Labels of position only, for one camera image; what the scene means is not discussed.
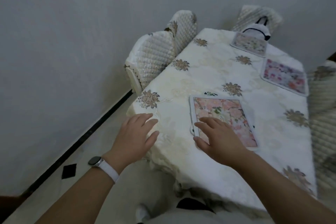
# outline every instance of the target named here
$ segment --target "shoe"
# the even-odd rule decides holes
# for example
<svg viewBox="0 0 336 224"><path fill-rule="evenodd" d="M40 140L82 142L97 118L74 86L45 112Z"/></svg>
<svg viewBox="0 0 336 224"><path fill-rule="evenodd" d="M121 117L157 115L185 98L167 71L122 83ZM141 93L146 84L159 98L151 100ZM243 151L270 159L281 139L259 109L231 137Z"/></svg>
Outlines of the shoe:
<svg viewBox="0 0 336 224"><path fill-rule="evenodd" d="M142 223L143 221L150 220L150 219L151 219L151 216L149 214L148 208L143 204L138 205L135 209L136 223Z"/></svg>

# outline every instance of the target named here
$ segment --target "watch face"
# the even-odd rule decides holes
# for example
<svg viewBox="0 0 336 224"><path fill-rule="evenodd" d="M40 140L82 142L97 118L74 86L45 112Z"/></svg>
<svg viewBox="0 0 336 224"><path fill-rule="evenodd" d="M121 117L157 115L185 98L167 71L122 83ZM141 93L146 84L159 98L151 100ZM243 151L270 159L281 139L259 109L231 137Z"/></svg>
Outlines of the watch face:
<svg viewBox="0 0 336 224"><path fill-rule="evenodd" d="M101 157L99 157L99 156L95 156L95 157L93 157L93 158L91 158L91 159L89 160L88 164L89 164L90 166L94 166L95 164L98 163L98 161L99 161L100 159L101 159Z"/></svg>

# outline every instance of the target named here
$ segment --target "smartwatch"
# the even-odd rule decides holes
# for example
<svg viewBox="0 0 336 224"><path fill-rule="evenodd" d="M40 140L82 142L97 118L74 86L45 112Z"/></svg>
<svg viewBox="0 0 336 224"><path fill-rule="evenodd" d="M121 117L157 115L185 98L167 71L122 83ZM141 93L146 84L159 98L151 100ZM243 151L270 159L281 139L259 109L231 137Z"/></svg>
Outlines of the smartwatch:
<svg viewBox="0 0 336 224"><path fill-rule="evenodd" d="M102 157L95 156L91 158L88 162L88 165L91 167L99 167L101 170L103 170L105 173L107 173L112 178L114 183L117 182L119 178L118 173L105 160L103 160Z"/></svg>

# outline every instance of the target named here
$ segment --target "pink floral placemat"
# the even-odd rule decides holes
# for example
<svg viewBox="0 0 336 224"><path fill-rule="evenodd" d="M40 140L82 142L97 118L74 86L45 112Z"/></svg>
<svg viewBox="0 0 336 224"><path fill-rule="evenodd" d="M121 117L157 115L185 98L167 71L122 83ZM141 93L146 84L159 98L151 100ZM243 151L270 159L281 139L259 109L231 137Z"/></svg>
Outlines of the pink floral placemat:
<svg viewBox="0 0 336 224"><path fill-rule="evenodd" d="M256 150L257 141L250 128L248 118L238 99L220 99L218 97L190 97L191 117L194 124L201 117L214 117L231 126L245 147ZM194 127L195 136L201 137L207 143L208 137L197 127Z"/></svg>
<svg viewBox="0 0 336 224"><path fill-rule="evenodd" d="M245 35L241 32L236 33L230 45L262 58L266 56L267 42L265 40Z"/></svg>
<svg viewBox="0 0 336 224"><path fill-rule="evenodd" d="M296 94L302 96L308 95L306 74L287 65L271 59L266 59L260 76L265 81L286 90L290 90Z"/></svg>

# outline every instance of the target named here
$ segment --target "forearm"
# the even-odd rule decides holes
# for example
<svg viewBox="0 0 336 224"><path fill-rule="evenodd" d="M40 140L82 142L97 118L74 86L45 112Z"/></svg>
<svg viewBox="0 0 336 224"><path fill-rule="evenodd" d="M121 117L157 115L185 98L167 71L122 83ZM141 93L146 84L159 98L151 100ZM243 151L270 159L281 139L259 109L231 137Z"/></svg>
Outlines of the forearm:
<svg viewBox="0 0 336 224"><path fill-rule="evenodd" d="M103 157L119 174L124 169L118 161ZM63 194L36 222L93 224L114 181L100 168L91 168Z"/></svg>
<svg viewBox="0 0 336 224"><path fill-rule="evenodd" d="M336 214L276 171L261 157L248 152L235 170L250 185L277 223L336 223Z"/></svg>

